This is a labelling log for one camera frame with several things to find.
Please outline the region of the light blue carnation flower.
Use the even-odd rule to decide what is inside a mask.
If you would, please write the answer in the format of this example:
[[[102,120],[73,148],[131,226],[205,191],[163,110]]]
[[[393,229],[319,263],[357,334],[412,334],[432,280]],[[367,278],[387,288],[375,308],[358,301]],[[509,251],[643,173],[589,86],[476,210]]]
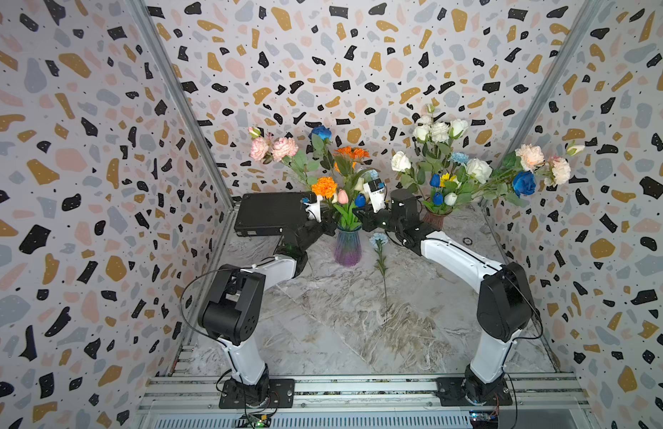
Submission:
[[[389,242],[388,236],[383,232],[376,232],[372,237],[370,237],[370,243],[376,254],[375,268],[381,274],[382,284],[384,289],[384,300],[385,307],[389,307],[388,304],[388,290],[387,290],[387,271],[386,266],[386,256],[384,254],[384,248]]]

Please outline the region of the small blue tulip flower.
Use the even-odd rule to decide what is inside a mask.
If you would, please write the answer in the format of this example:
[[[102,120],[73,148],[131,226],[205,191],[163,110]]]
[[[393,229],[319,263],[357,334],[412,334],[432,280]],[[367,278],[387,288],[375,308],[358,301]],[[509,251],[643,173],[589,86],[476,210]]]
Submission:
[[[366,198],[365,195],[360,193],[356,196],[356,199],[354,201],[355,206],[358,208],[362,208],[366,205]]]

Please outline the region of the purple ribbed glass vase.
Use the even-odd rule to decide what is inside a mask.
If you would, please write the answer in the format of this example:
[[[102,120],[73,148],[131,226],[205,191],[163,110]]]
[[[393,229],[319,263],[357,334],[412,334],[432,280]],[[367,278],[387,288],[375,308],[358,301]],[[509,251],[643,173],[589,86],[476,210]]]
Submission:
[[[353,229],[338,227],[334,258],[339,265],[352,267],[360,262],[362,258],[362,246],[359,235],[360,230],[360,226]]]

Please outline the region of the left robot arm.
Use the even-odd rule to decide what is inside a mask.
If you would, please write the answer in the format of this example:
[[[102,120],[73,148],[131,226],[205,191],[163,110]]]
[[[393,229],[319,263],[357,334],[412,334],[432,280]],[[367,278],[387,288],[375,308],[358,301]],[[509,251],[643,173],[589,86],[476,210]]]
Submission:
[[[308,262],[308,250],[322,235],[336,230],[335,216],[329,209],[302,225],[285,227],[274,254],[251,266],[225,264],[205,274],[210,277],[206,296],[197,311],[197,324],[185,315],[185,299],[179,297],[182,322],[196,334],[216,341],[222,347],[231,371],[227,386],[245,393],[271,390],[269,368],[251,339],[256,330],[265,291],[298,277]]]

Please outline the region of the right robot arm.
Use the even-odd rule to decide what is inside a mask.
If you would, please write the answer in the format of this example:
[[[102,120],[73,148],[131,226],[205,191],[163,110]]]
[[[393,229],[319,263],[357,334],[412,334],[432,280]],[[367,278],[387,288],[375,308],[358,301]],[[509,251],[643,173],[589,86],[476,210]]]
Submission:
[[[465,384],[489,388],[505,379],[504,366],[513,342],[538,316],[524,268],[483,257],[424,223],[416,197],[406,189],[390,194],[390,206],[354,210],[363,229],[381,228],[416,255],[457,275],[478,294],[476,317],[481,337],[474,358],[465,370]]]

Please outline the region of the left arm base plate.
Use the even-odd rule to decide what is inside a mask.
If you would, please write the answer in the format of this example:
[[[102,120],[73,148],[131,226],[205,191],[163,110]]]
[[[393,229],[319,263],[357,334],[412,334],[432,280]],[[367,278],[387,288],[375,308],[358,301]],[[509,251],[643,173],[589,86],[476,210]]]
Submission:
[[[219,409],[268,408],[291,409],[296,381],[293,378],[265,377],[254,385],[242,384],[233,378],[222,386]]]

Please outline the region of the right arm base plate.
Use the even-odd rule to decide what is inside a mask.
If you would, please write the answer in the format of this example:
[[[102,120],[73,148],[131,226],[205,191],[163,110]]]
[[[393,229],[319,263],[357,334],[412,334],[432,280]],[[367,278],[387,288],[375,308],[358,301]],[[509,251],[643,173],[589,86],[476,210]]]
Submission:
[[[436,379],[436,396],[442,407],[511,406],[512,390],[503,375],[491,384],[482,383],[476,376],[448,376]]]

